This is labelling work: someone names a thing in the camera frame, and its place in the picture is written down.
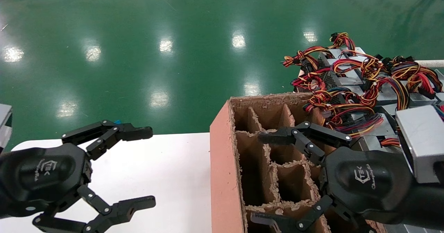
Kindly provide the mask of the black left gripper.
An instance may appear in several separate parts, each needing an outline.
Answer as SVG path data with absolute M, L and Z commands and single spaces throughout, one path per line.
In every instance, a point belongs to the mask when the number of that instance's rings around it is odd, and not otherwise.
M 43 212 L 33 225 L 45 233 L 104 233 L 114 225 L 130 222 L 139 210 L 156 205 L 154 196 L 121 200 L 108 205 L 87 187 L 90 160 L 97 160 L 120 141 L 153 136 L 151 127 L 133 127 L 103 120 L 62 135 L 62 145 L 30 148 L 1 155 L 1 218 L 28 217 Z M 93 141 L 86 152 L 77 147 Z M 82 198 L 98 215 L 88 223 L 55 215 Z

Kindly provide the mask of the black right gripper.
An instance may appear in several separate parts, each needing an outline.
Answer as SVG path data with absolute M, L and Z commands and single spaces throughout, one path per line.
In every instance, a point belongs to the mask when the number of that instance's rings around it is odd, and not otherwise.
M 263 144 L 294 145 L 314 165 L 322 165 L 321 186 L 333 200 L 333 211 L 355 226 L 366 220 L 383 224 L 421 225 L 417 181 L 401 154 L 354 151 L 352 137 L 304 121 L 276 132 L 260 132 Z M 313 142 L 338 148 L 329 155 Z

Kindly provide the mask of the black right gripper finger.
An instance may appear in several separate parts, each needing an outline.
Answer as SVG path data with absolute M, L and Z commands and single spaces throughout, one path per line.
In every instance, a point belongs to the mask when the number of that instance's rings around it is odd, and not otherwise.
M 375 233 L 376 230 L 369 226 L 365 221 L 365 212 L 375 209 L 375 203 L 365 203 L 365 207 L 362 207 L 362 211 L 352 210 L 346 207 L 345 210 L 339 213 L 339 215 L 346 216 L 348 211 L 352 212 L 350 219 L 354 224 L 354 233 Z M 329 195 L 323 196 L 315 205 L 313 205 L 309 211 L 300 219 L 295 220 L 291 217 L 284 215 L 272 215 L 265 213 L 252 213 L 250 220 L 255 224 L 267 225 L 270 228 L 275 229 L 278 233 L 307 233 L 309 229 L 315 224 L 315 222 L 328 211 L 330 207 L 338 207 L 339 204 L 335 203 L 335 200 Z

